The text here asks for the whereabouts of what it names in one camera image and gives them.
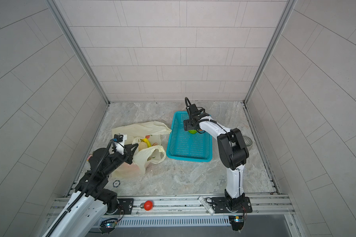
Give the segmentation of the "translucent cream plastic bag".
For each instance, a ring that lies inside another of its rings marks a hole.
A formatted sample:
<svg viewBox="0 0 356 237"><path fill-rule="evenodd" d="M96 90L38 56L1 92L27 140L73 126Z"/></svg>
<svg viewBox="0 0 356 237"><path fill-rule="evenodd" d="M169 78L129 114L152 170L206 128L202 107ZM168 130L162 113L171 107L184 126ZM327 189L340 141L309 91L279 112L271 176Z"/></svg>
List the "translucent cream plastic bag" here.
<svg viewBox="0 0 356 237"><path fill-rule="evenodd" d="M172 130L162 122L135 123L114 128L111 132L112 135L123 135L126 145L138 145L133 155L132 164L123 163L120 165L112 172L112 178L143 176L150 164L159 164L167 157L167 153L162 146L161 136L169 135Z"/></svg>

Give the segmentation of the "yellow banana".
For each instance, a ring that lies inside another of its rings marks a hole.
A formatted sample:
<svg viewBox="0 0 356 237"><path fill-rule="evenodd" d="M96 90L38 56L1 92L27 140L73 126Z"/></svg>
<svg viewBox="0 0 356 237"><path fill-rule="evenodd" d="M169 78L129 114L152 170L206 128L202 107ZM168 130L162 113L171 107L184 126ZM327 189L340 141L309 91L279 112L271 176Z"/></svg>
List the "yellow banana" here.
<svg viewBox="0 0 356 237"><path fill-rule="evenodd" d="M142 141L147 144L148 148L152 146L150 141L147 138L143 138Z"/></svg>

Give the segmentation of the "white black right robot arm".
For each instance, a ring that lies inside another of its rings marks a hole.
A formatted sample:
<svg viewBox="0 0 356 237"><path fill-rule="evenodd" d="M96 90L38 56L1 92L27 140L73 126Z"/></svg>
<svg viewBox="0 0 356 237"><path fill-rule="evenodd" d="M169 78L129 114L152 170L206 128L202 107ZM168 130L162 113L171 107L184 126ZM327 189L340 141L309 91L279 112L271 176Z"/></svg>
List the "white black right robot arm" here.
<svg viewBox="0 0 356 237"><path fill-rule="evenodd" d="M187 97L185 104L189 119L184 121L184 129L206 132L217 141L221 162L227 168L227 185L224 191L226 207L231 212L252 212L250 200L243 189L243 172L249 151L241 131L219 124L204 108L192 104Z"/></svg>

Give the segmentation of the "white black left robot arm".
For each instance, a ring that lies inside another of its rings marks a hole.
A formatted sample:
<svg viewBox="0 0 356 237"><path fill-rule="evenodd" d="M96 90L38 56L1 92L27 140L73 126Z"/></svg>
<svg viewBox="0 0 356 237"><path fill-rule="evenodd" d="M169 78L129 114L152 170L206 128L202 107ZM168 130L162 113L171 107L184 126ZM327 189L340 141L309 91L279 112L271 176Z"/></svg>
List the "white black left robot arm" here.
<svg viewBox="0 0 356 237"><path fill-rule="evenodd" d="M125 215L131 214L134 200L118 198L106 189L110 174L123 163L132 164L138 144L125 144L126 136L116 134L107 147L97 149L89 158L91 169L85 173L70 200L44 233L45 237L84 237L93 227L110 234Z"/></svg>

